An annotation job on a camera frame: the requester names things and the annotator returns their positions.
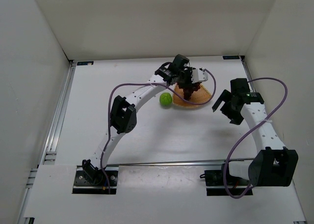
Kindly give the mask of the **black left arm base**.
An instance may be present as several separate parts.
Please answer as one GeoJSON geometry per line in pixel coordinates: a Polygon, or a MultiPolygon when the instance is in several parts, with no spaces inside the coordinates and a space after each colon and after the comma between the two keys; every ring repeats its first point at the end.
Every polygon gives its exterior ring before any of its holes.
{"type": "Polygon", "coordinates": [[[108,166],[105,168],[108,180],[104,173],[99,170],[94,178],[90,178],[82,167],[77,167],[73,182],[73,194],[86,195],[115,195],[118,183],[118,167],[108,166]]]}

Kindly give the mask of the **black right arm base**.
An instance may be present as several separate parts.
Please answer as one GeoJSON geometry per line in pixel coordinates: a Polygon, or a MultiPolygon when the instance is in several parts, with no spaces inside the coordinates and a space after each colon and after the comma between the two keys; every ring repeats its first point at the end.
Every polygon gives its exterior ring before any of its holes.
{"type": "MultiPolygon", "coordinates": [[[[199,178],[205,181],[207,196],[229,196],[223,183],[223,165],[204,170],[199,178]]],[[[249,184],[248,180],[234,177],[227,172],[226,183],[233,196],[240,196],[249,184]]]]}

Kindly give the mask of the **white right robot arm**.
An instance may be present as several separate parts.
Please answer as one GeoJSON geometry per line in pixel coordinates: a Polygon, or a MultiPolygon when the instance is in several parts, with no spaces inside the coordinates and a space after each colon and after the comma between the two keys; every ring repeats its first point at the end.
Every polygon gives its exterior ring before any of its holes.
{"type": "Polygon", "coordinates": [[[224,184],[232,178],[242,178],[253,187],[288,187],[298,154],[295,150],[287,149],[270,122],[270,117],[279,106],[267,113],[261,94],[250,90],[246,78],[231,80],[230,84],[231,90],[224,90],[212,109],[220,109],[231,124],[247,123],[249,131],[236,142],[235,147],[252,135],[257,155],[251,162],[231,161],[235,150],[232,148],[222,166],[224,184]]]}

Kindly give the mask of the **dark red fake grapes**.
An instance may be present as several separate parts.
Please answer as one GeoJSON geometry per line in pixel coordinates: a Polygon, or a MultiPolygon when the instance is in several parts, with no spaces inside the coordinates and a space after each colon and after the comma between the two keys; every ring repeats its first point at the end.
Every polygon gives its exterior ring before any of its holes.
{"type": "Polygon", "coordinates": [[[200,89],[200,83],[183,84],[178,83],[179,89],[183,90],[183,98],[189,100],[192,94],[200,89]]]}

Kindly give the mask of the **green fake fruit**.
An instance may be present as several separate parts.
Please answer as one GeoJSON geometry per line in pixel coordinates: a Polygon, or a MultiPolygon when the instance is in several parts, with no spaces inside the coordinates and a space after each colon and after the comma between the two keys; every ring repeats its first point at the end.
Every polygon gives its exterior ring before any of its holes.
{"type": "Polygon", "coordinates": [[[159,97],[159,103],[162,105],[162,106],[169,106],[172,104],[172,96],[170,93],[168,92],[164,92],[160,95],[159,97]]]}

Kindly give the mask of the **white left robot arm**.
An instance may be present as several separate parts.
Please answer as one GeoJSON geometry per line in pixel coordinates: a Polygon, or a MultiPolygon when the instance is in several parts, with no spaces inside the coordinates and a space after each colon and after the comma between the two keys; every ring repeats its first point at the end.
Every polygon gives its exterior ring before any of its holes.
{"type": "Polygon", "coordinates": [[[189,59],[176,55],[172,62],[162,64],[146,83],[125,83],[116,86],[108,100],[107,133],[94,154],[82,161],[83,177],[93,186],[110,186],[105,172],[107,162],[121,138],[137,124],[137,113],[156,94],[174,84],[184,89],[192,86],[194,68],[189,59]]]}

